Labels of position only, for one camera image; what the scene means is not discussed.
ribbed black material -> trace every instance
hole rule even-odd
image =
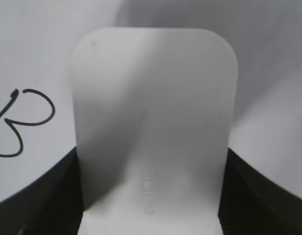
[[[0,235],[76,235],[82,213],[74,148],[41,178],[0,203]]]
[[[231,150],[218,215],[224,235],[302,235],[302,200]]]

black rubber edge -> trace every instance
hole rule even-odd
[[[34,183],[0,203],[0,235],[76,235],[82,214],[74,148]]]
[[[302,200],[230,149],[218,216],[224,235],[302,235]]]

black marker drawing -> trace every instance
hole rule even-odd
[[[50,121],[54,115],[55,115],[55,106],[53,104],[53,102],[45,95],[43,94],[42,92],[40,91],[37,91],[37,90],[33,90],[33,89],[24,89],[23,90],[23,93],[34,93],[34,94],[37,94],[39,96],[41,96],[42,98],[44,98],[51,106],[52,108],[52,112],[50,114],[50,116],[43,120],[43,121],[40,121],[40,122],[36,122],[36,123],[29,123],[29,122],[20,122],[20,121],[15,121],[15,120],[11,120],[11,119],[8,119],[8,118],[5,118],[4,121],[5,123],[13,130],[13,132],[16,134],[17,138],[18,138],[18,141],[19,141],[19,150],[16,152],[16,153],[13,153],[13,154],[0,154],[0,157],[2,158],[12,158],[12,157],[16,157],[18,155],[20,155],[23,151],[23,140],[22,140],[22,137],[20,136],[18,130],[16,129],[16,127],[14,125],[21,125],[21,126],[39,126],[39,125],[42,125],[42,124],[45,124],[47,123],[48,121]],[[2,111],[0,112],[0,118],[9,110],[9,108],[14,104],[14,102],[16,101],[17,97],[19,95],[19,91],[18,89],[15,89],[12,94],[10,94],[10,101],[6,104],[6,106],[2,109]]]

white plastic surface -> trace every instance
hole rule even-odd
[[[218,35],[107,28],[72,58],[89,234],[213,234],[237,80]]]

